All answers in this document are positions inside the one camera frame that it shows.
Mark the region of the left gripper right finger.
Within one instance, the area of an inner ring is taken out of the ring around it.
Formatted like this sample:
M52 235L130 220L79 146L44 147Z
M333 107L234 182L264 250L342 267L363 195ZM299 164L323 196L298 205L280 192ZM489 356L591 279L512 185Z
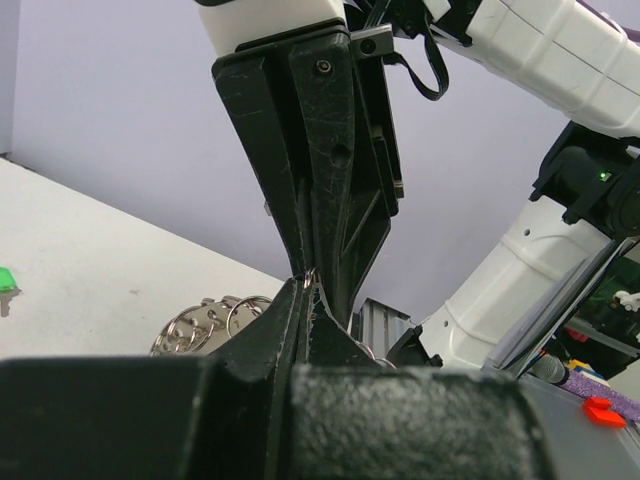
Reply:
M374 366L294 282L290 377L292 479L552 479L534 405L494 372Z

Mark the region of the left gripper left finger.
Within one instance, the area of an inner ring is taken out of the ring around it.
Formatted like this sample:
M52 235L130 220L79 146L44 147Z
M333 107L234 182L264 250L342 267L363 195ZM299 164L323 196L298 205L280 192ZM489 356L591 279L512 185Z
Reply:
M306 288L206 357L6 360L5 479L293 479L290 373Z

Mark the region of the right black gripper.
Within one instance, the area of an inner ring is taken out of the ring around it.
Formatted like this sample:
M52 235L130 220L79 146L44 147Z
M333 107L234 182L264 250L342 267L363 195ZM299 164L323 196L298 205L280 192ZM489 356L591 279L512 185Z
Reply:
M382 56L337 20L240 44L211 73L284 244L348 324L398 213Z

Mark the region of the silver spiked keyring disc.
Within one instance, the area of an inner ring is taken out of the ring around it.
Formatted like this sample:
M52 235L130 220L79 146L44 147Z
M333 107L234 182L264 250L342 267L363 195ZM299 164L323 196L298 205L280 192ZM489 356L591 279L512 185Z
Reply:
M331 367L397 366L353 339L319 291L204 298L171 318L152 341L153 358L216 356L234 369L316 364Z

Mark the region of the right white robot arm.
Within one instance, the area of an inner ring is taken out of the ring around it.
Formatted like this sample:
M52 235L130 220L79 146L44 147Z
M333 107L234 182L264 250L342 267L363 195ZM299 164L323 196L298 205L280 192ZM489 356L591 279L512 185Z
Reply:
M212 75L289 257L346 325L403 195L385 67L422 38L568 117L519 217L417 330L415 358L483 366L553 286L639 233L639 45L582 1L203 1Z

